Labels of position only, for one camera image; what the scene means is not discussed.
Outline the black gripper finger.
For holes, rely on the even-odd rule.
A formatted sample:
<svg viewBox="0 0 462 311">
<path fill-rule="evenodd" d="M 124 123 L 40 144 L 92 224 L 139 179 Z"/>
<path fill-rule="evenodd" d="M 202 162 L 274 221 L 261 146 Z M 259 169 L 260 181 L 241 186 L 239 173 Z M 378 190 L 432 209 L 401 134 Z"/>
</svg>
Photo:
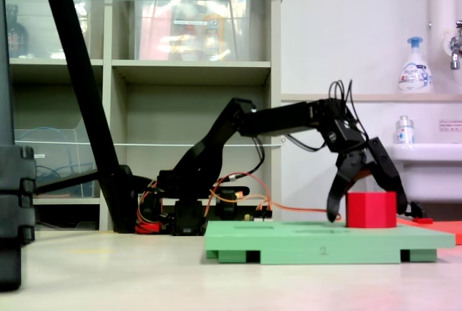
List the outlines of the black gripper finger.
<svg viewBox="0 0 462 311">
<path fill-rule="evenodd" d="M 388 192 L 396 194 L 396 213 L 404 214 L 408 201 L 400 175 L 378 137 L 367 143 L 367 167 L 376 183 Z"/>
<path fill-rule="evenodd" d="M 353 176 L 346 167 L 339 167 L 328 193 L 326 211 L 327 218 L 334 222 L 339 215 L 340 202 L 352 187 Z"/>
</svg>

